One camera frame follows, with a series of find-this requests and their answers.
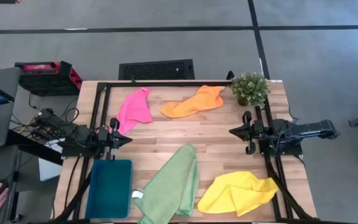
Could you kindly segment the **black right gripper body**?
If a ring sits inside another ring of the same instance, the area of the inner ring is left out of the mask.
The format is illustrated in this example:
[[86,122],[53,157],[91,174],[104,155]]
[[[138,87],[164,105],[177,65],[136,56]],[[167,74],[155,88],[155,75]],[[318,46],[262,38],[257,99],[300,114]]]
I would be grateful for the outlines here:
[[261,138],[262,134],[264,133],[264,123],[262,120],[255,120],[252,124],[252,138],[259,139]]

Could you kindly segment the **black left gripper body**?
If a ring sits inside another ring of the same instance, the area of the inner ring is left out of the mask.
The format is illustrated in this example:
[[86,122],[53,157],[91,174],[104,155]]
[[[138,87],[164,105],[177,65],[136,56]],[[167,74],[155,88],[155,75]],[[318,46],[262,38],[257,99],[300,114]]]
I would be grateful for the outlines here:
[[107,126],[102,126],[98,131],[98,146],[100,149],[109,147],[113,148],[112,129]]

